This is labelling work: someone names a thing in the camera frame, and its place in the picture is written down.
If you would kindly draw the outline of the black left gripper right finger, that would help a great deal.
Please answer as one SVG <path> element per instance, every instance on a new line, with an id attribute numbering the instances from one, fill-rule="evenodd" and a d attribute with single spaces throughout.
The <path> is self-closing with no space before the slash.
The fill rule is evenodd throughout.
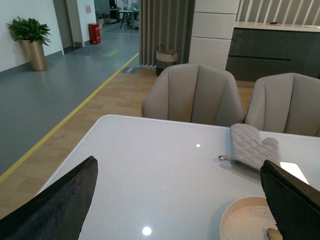
<path id="1" fill-rule="evenodd" d="M 284 240 L 320 238 L 320 192 L 270 160 L 260 168 L 269 209 Z"/>

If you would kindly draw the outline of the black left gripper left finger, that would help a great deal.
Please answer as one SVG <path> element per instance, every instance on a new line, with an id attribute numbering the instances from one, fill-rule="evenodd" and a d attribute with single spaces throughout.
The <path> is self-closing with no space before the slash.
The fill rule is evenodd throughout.
<path id="1" fill-rule="evenodd" d="M 0 220 L 2 240 L 77 240 L 92 203 L 98 161 L 90 156 Z"/>

